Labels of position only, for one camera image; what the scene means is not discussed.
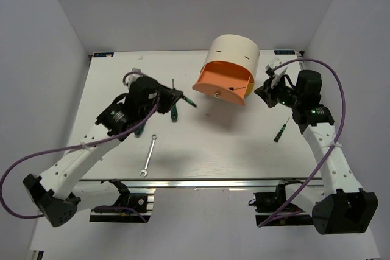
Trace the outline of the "large green handled screwdriver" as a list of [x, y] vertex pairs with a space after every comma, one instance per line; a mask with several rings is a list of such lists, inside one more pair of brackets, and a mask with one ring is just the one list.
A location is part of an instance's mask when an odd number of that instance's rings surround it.
[[171, 108], [171, 111], [170, 111], [170, 115], [171, 115], [171, 121], [173, 123], [176, 123], [178, 121], [178, 111], [177, 111], [177, 106], [176, 104], [174, 104]]
[[135, 132], [134, 132], [134, 135], [135, 137], [140, 137], [142, 135], [144, 131], [144, 125], [140, 126]]

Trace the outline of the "orange top drawer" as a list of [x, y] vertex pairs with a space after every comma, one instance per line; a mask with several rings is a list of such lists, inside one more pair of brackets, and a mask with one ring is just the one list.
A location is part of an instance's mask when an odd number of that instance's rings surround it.
[[254, 79], [245, 67], [226, 61], [212, 61], [205, 64], [192, 89], [230, 104], [245, 106], [246, 90], [231, 91], [227, 87], [248, 85]]

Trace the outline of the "small black green screwdriver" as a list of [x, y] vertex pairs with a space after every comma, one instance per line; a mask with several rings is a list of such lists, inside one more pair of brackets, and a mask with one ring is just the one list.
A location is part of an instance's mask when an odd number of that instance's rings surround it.
[[246, 86], [241, 86], [241, 87], [233, 87], [233, 86], [230, 86], [230, 87], [227, 87], [228, 90], [231, 90], [231, 91], [237, 91], [237, 90], [246, 90], [247, 87]]
[[278, 133], [276, 134], [275, 138], [274, 138], [274, 142], [279, 142], [282, 134], [284, 133], [285, 129], [286, 129], [286, 126], [289, 122], [290, 118], [288, 118], [286, 120], [286, 122], [282, 125], [281, 129], [278, 131]]
[[197, 108], [197, 104], [195, 104], [190, 98], [182, 95], [181, 98], [188, 104], [190, 104], [192, 107]]

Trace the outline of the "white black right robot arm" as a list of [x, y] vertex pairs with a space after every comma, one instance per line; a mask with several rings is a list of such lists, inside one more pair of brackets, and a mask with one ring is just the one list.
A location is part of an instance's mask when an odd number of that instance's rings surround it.
[[278, 209], [262, 222], [264, 226], [293, 206], [312, 218], [319, 234], [365, 233], [378, 207], [378, 198], [366, 192], [356, 179], [337, 143], [335, 121], [321, 104], [322, 78], [316, 71], [298, 73], [293, 87], [282, 74], [268, 78], [254, 92], [269, 108], [277, 104], [292, 110], [292, 119], [308, 143], [316, 160], [315, 174], [320, 174], [324, 189], [315, 191], [308, 182], [287, 181], [277, 187]]

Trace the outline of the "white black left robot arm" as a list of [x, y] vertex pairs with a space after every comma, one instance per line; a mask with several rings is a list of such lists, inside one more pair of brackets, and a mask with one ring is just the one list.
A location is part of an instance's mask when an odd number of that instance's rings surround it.
[[97, 116], [78, 146], [40, 175], [29, 174], [23, 180], [32, 201], [53, 227], [67, 223], [85, 209], [127, 209], [130, 192], [120, 180], [100, 181], [83, 188], [80, 179], [155, 112], [169, 112], [184, 97], [182, 91], [148, 76], [134, 78], [127, 87], [126, 93], [115, 97]]

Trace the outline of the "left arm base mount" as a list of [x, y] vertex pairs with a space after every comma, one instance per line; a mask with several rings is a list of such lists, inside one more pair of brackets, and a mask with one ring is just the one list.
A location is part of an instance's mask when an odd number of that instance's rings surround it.
[[90, 213], [90, 222], [96, 223], [148, 223], [154, 208], [156, 189], [129, 189], [128, 199], [113, 207], [96, 207]]

